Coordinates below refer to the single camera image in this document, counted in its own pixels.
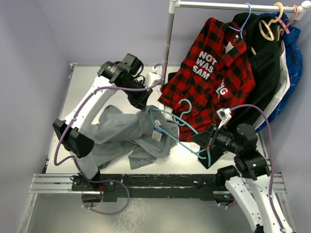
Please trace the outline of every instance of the horizontal rod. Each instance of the horizontal rod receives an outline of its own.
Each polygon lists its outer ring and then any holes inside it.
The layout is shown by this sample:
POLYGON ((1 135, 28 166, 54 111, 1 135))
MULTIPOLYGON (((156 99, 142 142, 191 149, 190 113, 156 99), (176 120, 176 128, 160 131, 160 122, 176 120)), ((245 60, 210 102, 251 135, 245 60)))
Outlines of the horizontal rod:
MULTIPOLYGON (((208 9, 220 9, 220 10, 245 10, 248 11, 249 7, 246 4, 230 4, 230 3, 212 3, 212 2, 192 2, 192 1, 178 1, 176 7, 188 7, 188 8, 208 8, 208 9)), ((280 8, 278 6, 263 6, 263 5, 251 5, 252 11, 264 11, 264 12, 278 12, 280 8)), ((294 13, 292 6, 284 6, 284 12, 294 13)))

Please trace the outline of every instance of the shirt collar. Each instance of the shirt collar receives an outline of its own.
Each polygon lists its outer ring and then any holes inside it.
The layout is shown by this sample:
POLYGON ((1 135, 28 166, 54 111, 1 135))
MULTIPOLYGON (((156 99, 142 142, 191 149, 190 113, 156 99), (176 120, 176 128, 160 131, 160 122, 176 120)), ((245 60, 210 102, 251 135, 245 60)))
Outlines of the shirt collar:
MULTIPOLYGON (((248 13, 237 14, 233 21, 238 25, 243 24, 248 16, 248 13)), ((247 43, 247 54, 249 55, 249 61, 252 69, 259 70, 261 66, 272 57, 278 57, 279 42, 276 38, 274 41, 266 40, 259 32, 259 21, 264 20, 267 23, 271 20, 271 16, 260 17, 255 14, 251 14, 251 17, 247 21, 245 26, 246 36, 245 40, 247 43), (253 55, 251 48, 254 48, 256 55, 253 55)), ((271 30, 274 34, 277 32, 277 25, 270 25, 271 30)))
POLYGON ((246 43, 244 40, 241 38, 238 39, 237 42, 233 43, 231 41, 231 44, 233 46, 232 49, 230 49, 228 52, 225 52, 225 47, 227 46, 224 44, 224 38, 227 33, 231 35, 232 38, 235 37, 235 35, 238 35, 240 37, 240 32, 234 31, 231 28, 228 28, 229 24, 233 26, 236 29, 239 29, 238 25, 234 22, 226 23, 224 24, 223 30, 222 30, 222 35, 221 35, 221 41, 219 43, 219 46, 222 47, 220 48, 220 51, 223 51, 223 55, 221 56, 221 59, 224 61, 224 63, 229 67, 235 59, 237 59, 241 54, 246 52, 246 43))

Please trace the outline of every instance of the clothes hanger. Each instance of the clothes hanger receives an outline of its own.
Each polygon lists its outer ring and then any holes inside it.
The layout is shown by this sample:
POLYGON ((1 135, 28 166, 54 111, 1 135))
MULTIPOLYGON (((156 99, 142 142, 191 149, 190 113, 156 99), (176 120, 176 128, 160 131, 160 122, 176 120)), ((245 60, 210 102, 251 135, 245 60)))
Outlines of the clothes hanger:
POLYGON ((259 21, 259 30, 260 30, 260 32, 261 32, 261 35, 262 35, 266 40, 269 40, 269 41, 274 41, 274 39, 275 39, 275 37, 274 37, 274 35, 273 35, 273 32, 272 32, 271 29, 270 29, 270 25, 271 25, 272 23, 277 23, 277 22, 281 19, 282 15, 283 15, 283 10, 284 10, 283 4, 282 4, 281 2, 276 2, 276 3, 274 4, 274 6, 278 6, 278 7, 280 8, 280 14, 279 14, 279 16, 278 16, 276 19, 271 19, 271 20, 269 21, 268 24, 267 24, 264 20, 259 21), (263 25, 264 25, 264 26, 266 27, 266 29, 268 30, 268 32, 269 32, 269 34, 270 34, 270 37, 268 37, 268 36, 266 35, 266 33, 263 31, 261 23, 263 23, 263 25))
POLYGON ((297 5, 293 5, 294 7, 294 10, 295 10, 295 15, 294 17, 291 18, 290 22, 285 26, 283 27, 283 31, 281 32, 281 35, 283 35, 284 31, 288 34, 290 33, 290 31, 288 30, 288 27, 295 21, 295 19, 297 18, 298 14, 299 14, 299 8, 297 5))
MULTIPOLYGON (((186 101, 186 102, 189 104, 189 110, 184 111, 184 112, 180 115, 180 118, 181 118, 181 119, 183 118, 183 115, 184 115, 184 114, 190 113, 190 112, 191 112, 191 109, 192 109, 192 104, 191 104, 190 101, 187 100, 187 99, 181 99, 178 103, 181 104, 183 101, 186 101)), ((185 126, 185 125, 186 125, 185 123, 180 123, 178 120, 175 119, 175 117, 173 117, 173 119, 174 119, 175 123, 176 123, 177 125, 179 125, 179 126, 185 126)))
POLYGON ((245 27, 245 25, 246 25, 246 23, 247 23, 249 17, 251 16, 251 13, 252 13, 251 4, 249 4, 248 2, 246 2, 246 3, 244 3, 244 4, 248 5, 248 7, 249 7, 249 14, 248 14, 248 17, 246 18, 244 24, 242 25, 242 27, 241 27, 240 29, 236 29, 236 28, 234 28, 234 27, 228 26, 229 28, 231 28, 231 29, 233 29, 233 30, 235 30, 235 31, 237 31, 237 32, 240 32, 241 39, 243 39, 243 29, 244 29, 244 27, 245 27))
MULTIPOLYGON (((181 143, 180 141, 178 141, 176 138, 174 138, 170 133, 168 133, 167 131, 165 131, 163 128, 161 128, 160 126, 158 126, 157 124, 155 124, 154 120, 153 120, 153 115, 152 115, 152 112, 155 111, 155 112, 162 112, 162 113, 166 113, 166 114, 169 114, 171 116, 173 116, 173 118, 177 118, 178 120, 180 120, 181 122, 183 122, 185 125, 187 125, 192 131, 194 131, 195 134, 198 134, 198 132, 190 125, 188 124, 187 122, 185 122, 183 119, 179 118, 178 116, 170 113, 170 112, 167 112, 165 110, 161 110, 161 109, 150 109, 150 117, 151 119, 149 119, 148 117, 147 120, 149 122, 151 122, 154 126, 156 126, 157 128, 159 128, 160 130, 162 130, 166 135, 168 135, 171 139, 173 139, 174 141, 176 141, 177 143, 179 143, 180 145, 182 145, 184 148, 186 148, 187 150, 189 150, 191 153, 195 154, 196 156, 198 156, 200 159, 206 159, 206 157, 202 157, 200 156, 200 153, 201 152, 204 152, 206 151, 206 149, 203 149, 203 150, 200 150, 198 152, 195 152, 193 150, 191 150, 190 148, 188 148, 187 146, 185 146, 183 143, 181 143)), ((207 162, 208 162, 208 167, 211 166, 211 156, 210 156, 210 152, 209 150, 207 150, 207 162)))
POLYGON ((251 51, 253 52, 254 55, 256 55, 257 53, 255 52, 254 48, 251 48, 251 51))

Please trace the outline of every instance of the clothing tag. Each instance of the clothing tag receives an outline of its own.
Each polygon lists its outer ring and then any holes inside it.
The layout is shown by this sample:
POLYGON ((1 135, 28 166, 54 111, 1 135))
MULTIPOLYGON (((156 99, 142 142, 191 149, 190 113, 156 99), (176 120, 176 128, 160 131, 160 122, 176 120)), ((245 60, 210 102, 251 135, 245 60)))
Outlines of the clothing tag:
POLYGON ((233 41, 232 41, 233 44, 234 44, 235 42, 237 42, 237 40, 238 40, 239 38, 240 38, 240 37, 239 37, 238 35, 236 35, 235 38, 234 38, 233 41))
POLYGON ((161 125, 161 122, 159 121, 159 119, 155 120, 155 124, 156 124, 157 126, 160 126, 160 125, 161 125))
POLYGON ((225 48, 225 52, 227 53, 227 52, 229 52, 230 50, 232 50, 234 48, 234 46, 231 44, 231 42, 229 42, 228 44, 227 44, 227 47, 225 48))
POLYGON ((151 138, 157 142, 160 142, 162 135, 163 131, 154 127, 154 131, 152 132, 151 138))

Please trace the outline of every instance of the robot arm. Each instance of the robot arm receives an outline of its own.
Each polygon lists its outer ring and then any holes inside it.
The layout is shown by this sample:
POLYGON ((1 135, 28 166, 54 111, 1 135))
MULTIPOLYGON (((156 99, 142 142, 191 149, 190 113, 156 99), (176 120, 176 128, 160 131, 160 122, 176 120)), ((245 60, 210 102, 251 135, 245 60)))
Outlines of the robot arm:
MULTIPOLYGON (((227 114, 223 111, 220 117, 227 121, 227 114)), ((190 139, 203 148, 220 147, 236 154, 234 161, 241 176, 234 166, 224 167, 217 172, 217 184, 225 186, 231 192, 254 232, 293 232, 283 215, 273 189, 269 196, 270 170, 265 158, 256 150, 258 138, 251 125, 240 124, 237 132, 232 134, 226 127, 212 124, 206 132, 194 135, 190 139), (245 178, 255 199, 245 188, 242 178, 245 178), (270 204, 271 201, 274 203, 283 228, 278 223, 270 204)))
MULTIPOLYGON (((95 116, 102 109, 104 104, 111 98, 117 89, 103 89, 95 92, 99 87, 126 87, 131 89, 142 89, 145 87, 142 81, 135 80, 139 75, 138 70, 143 69, 143 64, 137 57, 127 54, 122 62, 106 62, 98 71, 98 76, 95 78, 91 88, 82 98, 77 107, 65 117, 64 120, 56 119, 53 123, 53 127, 58 139, 61 138, 65 128, 68 126, 67 122, 74 119, 73 124, 66 133, 62 144, 65 149, 75 156, 76 162, 85 176, 91 180, 97 180, 99 177, 99 170, 96 167, 92 149, 94 147, 94 141, 86 137, 89 126, 92 124, 95 116), (90 94, 94 93, 92 98, 88 99, 90 94), (74 115, 79 109, 79 115, 75 119, 74 115)), ((144 78, 145 83, 151 84, 151 80, 160 79, 160 76, 156 73, 148 73, 144 78)), ((128 95, 128 100, 131 105, 141 110, 145 110, 147 99, 152 93, 152 90, 130 92, 125 91, 128 95)))

